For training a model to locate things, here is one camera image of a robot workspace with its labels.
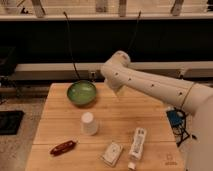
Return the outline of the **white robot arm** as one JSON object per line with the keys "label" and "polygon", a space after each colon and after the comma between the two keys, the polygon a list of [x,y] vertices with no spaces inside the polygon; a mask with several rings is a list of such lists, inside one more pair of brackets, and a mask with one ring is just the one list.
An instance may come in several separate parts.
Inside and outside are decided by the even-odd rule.
{"label": "white robot arm", "polygon": [[102,66],[106,84],[117,92],[127,86],[170,104],[193,117],[187,171],[213,171],[213,88],[183,79],[140,72],[129,68],[124,51],[115,52]]}

